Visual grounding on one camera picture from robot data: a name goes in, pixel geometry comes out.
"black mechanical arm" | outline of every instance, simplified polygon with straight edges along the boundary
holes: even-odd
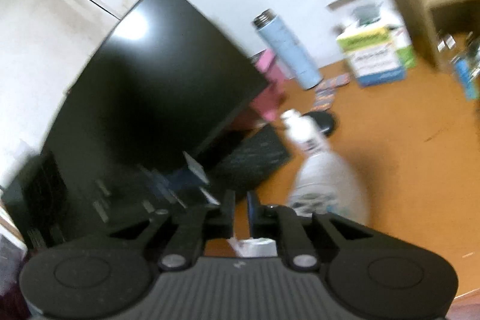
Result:
[[[138,221],[34,256],[20,286],[45,319],[443,318],[458,288],[443,258],[334,214],[298,217],[248,195],[250,233],[278,257],[211,258],[233,234],[234,196]]]

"product box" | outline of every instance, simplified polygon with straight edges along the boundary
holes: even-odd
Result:
[[[328,5],[342,32],[337,42],[360,85],[405,78],[416,65],[412,41],[394,0],[337,0]]]
[[[337,42],[362,87],[405,79],[393,39],[382,24],[349,29],[337,37]]]

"computer monitor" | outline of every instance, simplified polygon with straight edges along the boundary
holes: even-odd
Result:
[[[197,157],[266,79],[186,0],[140,0],[72,86],[46,139],[67,187]]]
[[[42,154],[6,189],[3,200],[28,247],[178,207],[164,175],[184,165],[183,151],[217,154],[212,142],[265,87],[249,59],[189,2],[140,0],[70,88]],[[200,192],[181,190],[193,202]]]

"black device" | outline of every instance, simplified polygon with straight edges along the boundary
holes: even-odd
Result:
[[[196,158],[265,78],[186,0],[140,0],[72,86],[46,139],[68,188],[112,167]]]
[[[188,214],[152,213],[33,256],[20,288],[35,320],[434,320],[458,288],[432,252],[334,214],[298,217],[248,196],[250,233],[278,256],[209,258],[233,233],[234,196]]]
[[[337,129],[337,118],[330,112],[308,112],[307,116],[314,119],[322,133],[326,137],[330,137]]]
[[[208,191],[222,199],[227,188],[235,192],[237,200],[241,200],[289,160],[290,153],[275,128],[267,124],[207,171],[213,184]]]
[[[28,247],[129,223],[177,201],[204,202],[198,185],[176,175],[185,171],[183,152],[208,155],[267,86],[189,2],[140,0],[70,88],[41,155],[5,192]],[[173,189],[178,199],[163,188],[165,178],[186,183]]]

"desk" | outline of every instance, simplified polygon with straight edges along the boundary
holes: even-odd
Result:
[[[450,75],[426,62],[405,81],[337,92],[339,128],[332,149],[358,173],[371,206],[370,226],[445,257],[460,278],[458,294],[480,288],[480,121]],[[343,72],[325,67],[325,77]],[[281,110],[307,112],[314,92],[286,85]],[[257,190],[263,203],[284,203],[304,158],[292,160]],[[237,206],[237,237],[249,236],[246,202]],[[225,243],[209,243],[209,255],[228,255]]]

